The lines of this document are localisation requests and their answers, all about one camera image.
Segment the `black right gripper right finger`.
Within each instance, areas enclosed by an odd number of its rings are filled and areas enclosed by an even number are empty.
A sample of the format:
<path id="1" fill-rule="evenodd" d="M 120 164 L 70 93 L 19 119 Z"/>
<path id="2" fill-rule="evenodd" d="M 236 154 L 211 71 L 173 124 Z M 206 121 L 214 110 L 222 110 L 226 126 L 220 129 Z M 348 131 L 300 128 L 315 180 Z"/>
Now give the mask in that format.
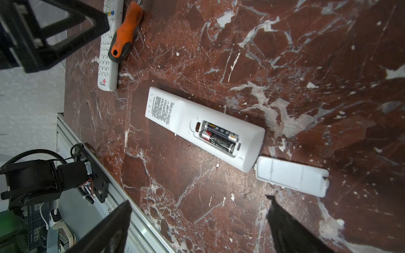
<path id="1" fill-rule="evenodd" d="M 326 244 L 315 237 L 276 201 L 267 195 L 272 205 L 267 220 L 272 232 L 274 248 L 278 253 L 331 253 Z"/>

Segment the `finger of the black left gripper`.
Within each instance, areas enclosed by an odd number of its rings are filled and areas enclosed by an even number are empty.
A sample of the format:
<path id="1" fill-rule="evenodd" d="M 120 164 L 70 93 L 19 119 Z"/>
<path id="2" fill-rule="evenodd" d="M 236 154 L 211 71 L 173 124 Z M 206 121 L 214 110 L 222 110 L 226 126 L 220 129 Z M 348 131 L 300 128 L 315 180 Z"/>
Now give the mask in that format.
<path id="1" fill-rule="evenodd" d="M 1 1 L 1 69 L 48 70 L 109 28 L 81 1 Z"/>

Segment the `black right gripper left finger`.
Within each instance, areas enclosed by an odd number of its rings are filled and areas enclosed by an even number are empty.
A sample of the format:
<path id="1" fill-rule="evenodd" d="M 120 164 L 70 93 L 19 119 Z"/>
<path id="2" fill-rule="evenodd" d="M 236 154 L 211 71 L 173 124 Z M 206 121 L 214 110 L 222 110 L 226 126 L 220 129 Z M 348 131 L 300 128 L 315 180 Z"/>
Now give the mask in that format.
<path id="1" fill-rule="evenodd" d="M 132 208 L 127 200 L 68 250 L 70 253 L 123 253 Z"/>

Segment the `white battery cover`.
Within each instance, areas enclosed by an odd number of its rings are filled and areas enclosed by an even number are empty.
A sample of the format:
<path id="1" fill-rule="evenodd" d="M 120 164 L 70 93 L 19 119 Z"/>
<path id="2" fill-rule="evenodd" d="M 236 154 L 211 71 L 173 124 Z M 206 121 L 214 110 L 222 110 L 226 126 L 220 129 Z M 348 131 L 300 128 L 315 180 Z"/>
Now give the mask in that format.
<path id="1" fill-rule="evenodd" d="M 258 180 L 323 198 L 329 187 L 329 172 L 299 163 L 258 157 L 254 169 Z"/>

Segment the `orange handled screwdriver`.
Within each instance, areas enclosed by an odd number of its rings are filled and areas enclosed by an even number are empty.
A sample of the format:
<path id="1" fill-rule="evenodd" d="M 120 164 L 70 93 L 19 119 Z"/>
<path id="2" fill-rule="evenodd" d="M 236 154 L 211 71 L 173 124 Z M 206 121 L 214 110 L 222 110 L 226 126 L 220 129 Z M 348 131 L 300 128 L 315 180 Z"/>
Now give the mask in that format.
<path id="1" fill-rule="evenodd" d="M 143 8 L 132 1 L 128 6 L 125 19 L 112 37 L 108 56 L 115 63 L 121 63 L 129 54 L 135 38 L 136 28 L 143 16 Z"/>

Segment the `plain white remote control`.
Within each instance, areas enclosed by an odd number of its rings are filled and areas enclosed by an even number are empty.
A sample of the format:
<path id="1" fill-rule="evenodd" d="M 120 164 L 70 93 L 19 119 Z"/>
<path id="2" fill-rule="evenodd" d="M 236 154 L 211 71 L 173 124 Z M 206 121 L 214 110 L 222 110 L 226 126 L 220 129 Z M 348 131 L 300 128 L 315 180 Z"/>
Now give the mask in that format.
<path id="1" fill-rule="evenodd" d="M 146 118 L 184 138 L 242 172 L 249 172 L 259 157 L 264 128 L 209 107 L 173 95 L 156 87 L 149 89 Z M 239 135 L 232 154 L 204 140 L 199 133 L 203 121 Z"/>

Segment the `white remote with coloured buttons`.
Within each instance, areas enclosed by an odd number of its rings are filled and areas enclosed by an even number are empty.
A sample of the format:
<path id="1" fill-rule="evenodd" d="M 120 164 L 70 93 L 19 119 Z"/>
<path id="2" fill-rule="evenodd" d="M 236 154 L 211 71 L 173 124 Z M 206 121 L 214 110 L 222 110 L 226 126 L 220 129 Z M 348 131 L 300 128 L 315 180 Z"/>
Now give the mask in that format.
<path id="1" fill-rule="evenodd" d="M 122 24 L 124 0 L 104 1 L 103 11 L 107 16 L 109 31 L 101 36 L 99 68 L 98 68 L 98 88 L 102 91 L 112 92 L 117 89 L 119 64 L 112 61 L 109 56 L 109 49 L 116 30 Z"/>

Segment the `lower black AAA battery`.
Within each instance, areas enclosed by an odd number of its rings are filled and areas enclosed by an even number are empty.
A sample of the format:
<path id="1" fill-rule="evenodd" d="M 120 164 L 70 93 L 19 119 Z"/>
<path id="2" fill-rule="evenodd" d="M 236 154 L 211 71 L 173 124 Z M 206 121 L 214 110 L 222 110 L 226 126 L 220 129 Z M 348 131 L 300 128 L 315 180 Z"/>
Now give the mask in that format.
<path id="1" fill-rule="evenodd" d="M 235 144 L 229 140 L 225 140 L 223 137 L 210 132 L 208 130 L 203 130 L 199 135 L 207 142 L 215 145 L 216 147 L 224 150 L 225 152 L 232 154 L 235 149 Z"/>

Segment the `black aaa battery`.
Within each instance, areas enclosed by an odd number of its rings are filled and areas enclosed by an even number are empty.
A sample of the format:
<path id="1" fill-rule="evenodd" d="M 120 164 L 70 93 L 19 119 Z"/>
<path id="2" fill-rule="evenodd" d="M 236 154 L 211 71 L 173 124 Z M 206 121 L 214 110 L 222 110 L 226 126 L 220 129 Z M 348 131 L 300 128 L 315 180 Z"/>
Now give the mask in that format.
<path id="1" fill-rule="evenodd" d="M 199 135 L 207 142 L 215 145 L 216 147 L 224 150 L 225 152 L 232 154 L 235 149 L 235 144 L 229 140 L 225 140 L 223 137 L 210 132 L 208 130 L 203 130 Z"/>
<path id="2" fill-rule="evenodd" d="M 237 143 L 237 141 L 239 139 L 239 135 L 237 135 L 231 131 L 228 131 L 220 126 L 214 125 L 208 121 L 203 121 L 203 127 L 204 127 L 204 130 L 209 131 L 209 132 L 219 136 L 223 140 L 227 140 L 232 143 Z"/>

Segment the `upper black AAA battery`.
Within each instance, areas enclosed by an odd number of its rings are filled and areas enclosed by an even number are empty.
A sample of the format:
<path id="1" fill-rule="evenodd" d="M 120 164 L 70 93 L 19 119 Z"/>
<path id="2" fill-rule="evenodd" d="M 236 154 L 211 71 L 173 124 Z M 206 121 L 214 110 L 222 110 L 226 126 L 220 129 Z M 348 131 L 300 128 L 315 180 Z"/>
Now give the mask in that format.
<path id="1" fill-rule="evenodd" d="M 228 131 L 220 126 L 214 125 L 208 121 L 203 121 L 203 127 L 204 127 L 204 130 L 209 131 L 209 132 L 219 136 L 223 140 L 227 140 L 232 143 L 237 143 L 237 141 L 239 139 L 239 135 L 237 135 L 231 131 Z"/>

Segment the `aluminium front rail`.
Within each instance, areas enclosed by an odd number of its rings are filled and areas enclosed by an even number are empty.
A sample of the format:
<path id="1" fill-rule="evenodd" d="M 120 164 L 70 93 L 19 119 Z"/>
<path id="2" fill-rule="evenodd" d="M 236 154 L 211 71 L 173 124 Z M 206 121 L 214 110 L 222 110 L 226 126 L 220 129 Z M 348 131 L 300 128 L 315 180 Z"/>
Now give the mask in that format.
<path id="1" fill-rule="evenodd" d="M 174 249 L 88 148 L 85 157 L 107 182 L 95 202 L 76 189 L 62 193 L 63 221 L 78 242 L 72 253 L 173 253 Z"/>

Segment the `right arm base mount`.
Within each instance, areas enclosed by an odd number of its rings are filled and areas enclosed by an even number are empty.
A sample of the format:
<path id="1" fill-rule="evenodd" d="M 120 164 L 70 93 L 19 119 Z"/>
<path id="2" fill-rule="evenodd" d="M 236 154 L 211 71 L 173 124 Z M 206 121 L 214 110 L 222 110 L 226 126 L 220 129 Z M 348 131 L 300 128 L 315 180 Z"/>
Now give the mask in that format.
<path id="1" fill-rule="evenodd" d="M 103 168 L 98 164 L 98 160 L 92 156 L 83 143 L 75 144 L 71 148 L 70 153 L 75 161 L 83 161 L 85 163 L 91 179 L 90 191 L 101 203 L 105 203 L 109 193 L 110 180 L 104 173 Z"/>

